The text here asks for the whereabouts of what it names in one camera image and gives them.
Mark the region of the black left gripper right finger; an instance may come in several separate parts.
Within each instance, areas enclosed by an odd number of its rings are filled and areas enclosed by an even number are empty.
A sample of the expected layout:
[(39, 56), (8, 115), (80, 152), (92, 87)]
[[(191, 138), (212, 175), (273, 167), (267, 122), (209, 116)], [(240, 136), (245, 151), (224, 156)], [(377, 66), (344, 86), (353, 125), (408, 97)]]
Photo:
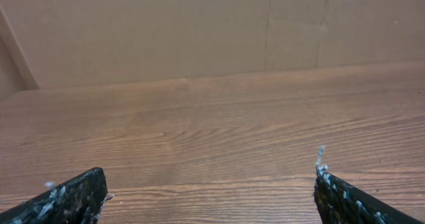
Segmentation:
[(424, 224), (329, 173), (321, 146), (313, 198), (323, 224)]

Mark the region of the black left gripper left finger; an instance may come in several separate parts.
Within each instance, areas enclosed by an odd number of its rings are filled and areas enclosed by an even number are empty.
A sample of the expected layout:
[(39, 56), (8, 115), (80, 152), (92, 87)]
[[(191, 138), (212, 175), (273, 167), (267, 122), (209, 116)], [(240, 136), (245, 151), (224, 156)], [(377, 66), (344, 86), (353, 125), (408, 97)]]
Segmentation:
[(102, 168), (94, 167), (1, 213), (2, 224), (97, 224), (108, 195)]

